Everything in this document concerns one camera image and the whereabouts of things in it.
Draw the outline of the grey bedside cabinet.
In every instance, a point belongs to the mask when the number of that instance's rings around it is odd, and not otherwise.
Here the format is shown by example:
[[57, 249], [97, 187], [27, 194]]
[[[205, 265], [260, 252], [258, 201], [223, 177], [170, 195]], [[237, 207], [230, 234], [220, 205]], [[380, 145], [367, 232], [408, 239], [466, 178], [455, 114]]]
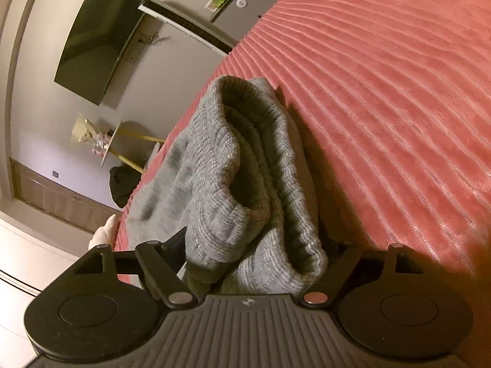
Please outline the grey bedside cabinet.
[[227, 33], [239, 39], [243, 37], [262, 18], [278, 0], [227, 0], [210, 22]]

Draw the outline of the cream pillow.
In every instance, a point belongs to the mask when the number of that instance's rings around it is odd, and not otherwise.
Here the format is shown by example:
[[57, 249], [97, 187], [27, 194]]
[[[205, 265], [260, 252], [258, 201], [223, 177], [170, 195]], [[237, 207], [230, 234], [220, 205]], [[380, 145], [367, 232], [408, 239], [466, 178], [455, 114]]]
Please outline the cream pillow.
[[115, 249], [118, 229], [119, 217], [116, 214], [113, 214], [107, 219], [103, 226], [95, 231], [88, 244], [88, 250], [103, 244], [109, 245], [112, 249]]

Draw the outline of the red ribbed bed blanket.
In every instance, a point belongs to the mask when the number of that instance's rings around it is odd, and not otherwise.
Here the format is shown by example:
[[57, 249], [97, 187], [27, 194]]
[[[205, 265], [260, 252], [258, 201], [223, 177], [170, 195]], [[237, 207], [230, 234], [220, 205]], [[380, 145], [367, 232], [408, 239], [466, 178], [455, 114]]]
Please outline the red ribbed bed blanket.
[[490, 0], [279, 0], [218, 77], [267, 80], [295, 122], [318, 231], [402, 243], [467, 291], [490, 290]]

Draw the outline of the black wall television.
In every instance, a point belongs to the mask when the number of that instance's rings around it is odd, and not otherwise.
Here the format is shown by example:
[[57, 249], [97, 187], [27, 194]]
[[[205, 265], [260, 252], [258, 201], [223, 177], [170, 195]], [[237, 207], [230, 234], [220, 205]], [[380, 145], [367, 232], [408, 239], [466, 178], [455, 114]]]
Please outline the black wall television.
[[140, 4], [141, 0], [84, 0], [63, 48], [54, 82], [94, 105], [101, 104], [142, 21]]

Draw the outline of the wrapped flower bouquet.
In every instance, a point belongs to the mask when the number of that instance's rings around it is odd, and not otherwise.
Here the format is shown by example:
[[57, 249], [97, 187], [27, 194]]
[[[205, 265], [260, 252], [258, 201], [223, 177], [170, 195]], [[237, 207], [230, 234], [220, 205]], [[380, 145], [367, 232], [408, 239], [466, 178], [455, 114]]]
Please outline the wrapped flower bouquet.
[[101, 130], [80, 112], [77, 113], [70, 141], [79, 144], [88, 144], [93, 148], [103, 146]]

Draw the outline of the black bag on floor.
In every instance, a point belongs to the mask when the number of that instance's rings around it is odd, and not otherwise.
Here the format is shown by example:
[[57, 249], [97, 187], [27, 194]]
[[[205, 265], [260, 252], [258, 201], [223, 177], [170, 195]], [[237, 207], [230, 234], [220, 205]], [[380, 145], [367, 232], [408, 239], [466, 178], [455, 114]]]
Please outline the black bag on floor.
[[110, 169], [109, 186], [111, 197], [120, 209], [126, 206], [140, 180], [141, 173], [128, 165], [123, 164]]

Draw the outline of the yellow legged side table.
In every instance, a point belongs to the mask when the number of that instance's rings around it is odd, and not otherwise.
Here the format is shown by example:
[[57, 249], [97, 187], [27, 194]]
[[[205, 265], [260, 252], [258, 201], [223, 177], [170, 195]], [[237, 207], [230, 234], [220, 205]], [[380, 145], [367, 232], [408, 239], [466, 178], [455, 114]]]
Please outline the yellow legged side table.
[[121, 120], [106, 133], [100, 167], [115, 158], [139, 174], [144, 174], [151, 158], [163, 147], [166, 139], [155, 136], [146, 126], [135, 121]]

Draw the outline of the white tower fan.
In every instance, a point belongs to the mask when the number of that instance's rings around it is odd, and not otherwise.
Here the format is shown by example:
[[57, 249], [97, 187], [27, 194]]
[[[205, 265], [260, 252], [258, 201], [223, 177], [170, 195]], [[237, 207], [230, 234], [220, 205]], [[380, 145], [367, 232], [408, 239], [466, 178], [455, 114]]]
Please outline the white tower fan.
[[179, 30], [221, 56], [227, 56], [235, 46], [235, 43], [227, 41], [189, 15], [160, 0], [141, 0], [138, 9]]

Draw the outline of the wooden door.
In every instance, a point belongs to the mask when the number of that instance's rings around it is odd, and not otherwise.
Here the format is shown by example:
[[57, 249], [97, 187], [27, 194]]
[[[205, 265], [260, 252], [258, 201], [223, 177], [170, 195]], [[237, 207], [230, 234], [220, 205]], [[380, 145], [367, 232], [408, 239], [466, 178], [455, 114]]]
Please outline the wooden door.
[[10, 159], [14, 197], [65, 224], [94, 233], [122, 213], [78, 194]]

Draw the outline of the grey knit pants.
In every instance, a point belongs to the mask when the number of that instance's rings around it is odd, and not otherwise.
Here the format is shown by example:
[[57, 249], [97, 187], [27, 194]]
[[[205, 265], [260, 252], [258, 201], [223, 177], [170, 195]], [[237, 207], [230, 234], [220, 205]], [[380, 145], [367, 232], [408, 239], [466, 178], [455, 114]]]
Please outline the grey knit pants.
[[131, 201], [129, 247], [185, 231], [180, 275], [207, 293], [299, 295], [325, 272], [295, 122], [263, 78], [216, 78]]

